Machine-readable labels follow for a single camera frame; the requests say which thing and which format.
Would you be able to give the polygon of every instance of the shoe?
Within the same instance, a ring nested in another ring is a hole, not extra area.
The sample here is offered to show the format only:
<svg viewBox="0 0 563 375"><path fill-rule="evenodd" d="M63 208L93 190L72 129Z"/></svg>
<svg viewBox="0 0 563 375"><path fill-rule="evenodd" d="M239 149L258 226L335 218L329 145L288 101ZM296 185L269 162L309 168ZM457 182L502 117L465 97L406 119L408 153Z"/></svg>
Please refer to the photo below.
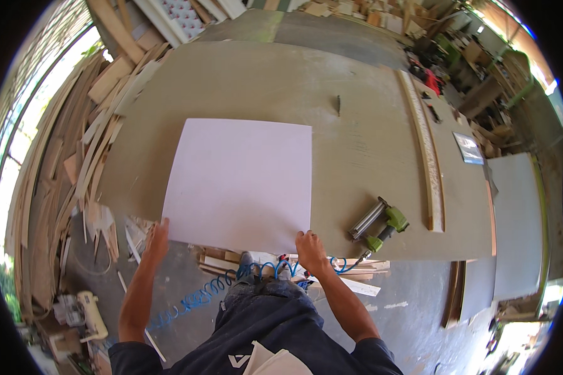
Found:
<svg viewBox="0 0 563 375"><path fill-rule="evenodd" d="M250 255L248 251L244 251L240 256L240 267L238 268L238 270L242 271L244 276L257 275L258 273L255 270L256 266L253 265L252 267L250 267L250 265L254 262L255 261L252 258L252 255Z"/></svg>
<svg viewBox="0 0 563 375"><path fill-rule="evenodd" d="M292 279L292 273L286 264L277 269L277 279L282 281L290 281Z"/></svg>

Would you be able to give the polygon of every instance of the person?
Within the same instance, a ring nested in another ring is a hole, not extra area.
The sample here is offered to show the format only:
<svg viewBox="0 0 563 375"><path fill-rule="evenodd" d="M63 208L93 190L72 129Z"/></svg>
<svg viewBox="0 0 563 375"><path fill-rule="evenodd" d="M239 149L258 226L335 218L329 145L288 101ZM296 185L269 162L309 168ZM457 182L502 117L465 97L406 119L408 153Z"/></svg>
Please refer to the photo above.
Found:
<svg viewBox="0 0 563 375"><path fill-rule="evenodd" d="M168 219L152 228L123 300L120 342L109 349L113 374L402 374L368 311L340 280L311 230L296 236L298 260L317 277L331 311L355 341L352 353L323 332L323 319L302 288L250 274L220 303L210 338L163 370L157 352L144 343L144 328L154 275L169 249L168 233ZM243 266L251 263L246 254Z"/></svg>

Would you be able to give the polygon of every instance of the white sheet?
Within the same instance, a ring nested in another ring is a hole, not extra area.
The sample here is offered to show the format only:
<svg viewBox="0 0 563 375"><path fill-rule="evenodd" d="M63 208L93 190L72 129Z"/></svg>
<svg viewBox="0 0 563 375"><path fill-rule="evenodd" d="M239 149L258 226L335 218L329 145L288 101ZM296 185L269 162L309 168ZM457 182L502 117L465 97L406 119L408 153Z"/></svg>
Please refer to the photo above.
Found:
<svg viewBox="0 0 563 375"><path fill-rule="evenodd" d="M542 268L542 212L530 154L488 159L498 194L494 300L538 291Z"/></svg>
<svg viewBox="0 0 563 375"><path fill-rule="evenodd" d="M169 176L169 238L234 251L294 253L311 208L312 129L187 119Z"/></svg>

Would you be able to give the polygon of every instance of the blue air hose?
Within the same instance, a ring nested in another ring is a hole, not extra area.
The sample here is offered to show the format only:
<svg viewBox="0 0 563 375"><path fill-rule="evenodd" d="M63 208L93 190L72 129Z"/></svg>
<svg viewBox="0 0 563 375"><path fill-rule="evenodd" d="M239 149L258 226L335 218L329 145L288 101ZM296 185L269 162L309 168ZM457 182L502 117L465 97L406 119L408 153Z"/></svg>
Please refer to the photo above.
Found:
<svg viewBox="0 0 563 375"><path fill-rule="evenodd" d="M330 264L333 263L334 259L338 259L338 258L332 257L330 259ZM346 258L341 258L341 259L344 259L344 266L342 266L340 270L334 268L336 274L338 275L346 273L352 270L356 266L356 264L354 264L353 266L346 268ZM263 269L265 268L265 266L270 266L271 268L273 268L273 277L277 279L277 271L280 267L283 267L284 265L288 266L291 277L294 277L296 275L296 271L298 268L298 262L296 262L294 267L292 267L292 265L285 259L280 260L277 263L277 265L274 265L271 262L265 262L265 264L263 265L259 265L258 263L253 262L248 266L240 266L237 271L228 269L227 271L225 271L224 274L218 275L216 278L213 278L211 281L204 284L202 289L198 289L194 293L187 294L180 301L181 308L178 308L177 306L173 305L171 308L167 310L159 311L159 313L157 314L157 319L152 319L152 318L150 319L150 325L146 327L146 330L151 331L153 329L162 328L163 326L170 325L174 319L177 319L182 315L186 315L188 312L192 311L193 308L197 308L199 306L203 306L210 303L210 301L214 296L218 295L220 292L222 292L225 289L226 285L232 286L233 280L231 279L229 274L235 274L235 279L239 280L243 276L249 275L253 266L257 266L259 268L259 278L263 278ZM300 287L306 289L307 286L306 283L303 282L302 284L299 285Z"/></svg>

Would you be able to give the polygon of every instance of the hand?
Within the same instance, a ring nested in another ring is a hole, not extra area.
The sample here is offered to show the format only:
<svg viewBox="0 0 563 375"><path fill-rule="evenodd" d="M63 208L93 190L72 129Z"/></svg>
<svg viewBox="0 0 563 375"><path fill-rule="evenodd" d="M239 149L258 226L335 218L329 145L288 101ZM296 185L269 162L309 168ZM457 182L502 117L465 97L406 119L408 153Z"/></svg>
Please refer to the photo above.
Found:
<svg viewBox="0 0 563 375"><path fill-rule="evenodd" d="M300 264L314 276L321 277L328 269L331 269L323 244L319 236L312 230L307 231L306 234L301 230L296 235L296 250Z"/></svg>
<svg viewBox="0 0 563 375"><path fill-rule="evenodd" d="M158 265L165 258L167 251L169 251L169 218L165 217L162 224L155 221L150 228L146 238L144 258L148 257Z"/></svg>

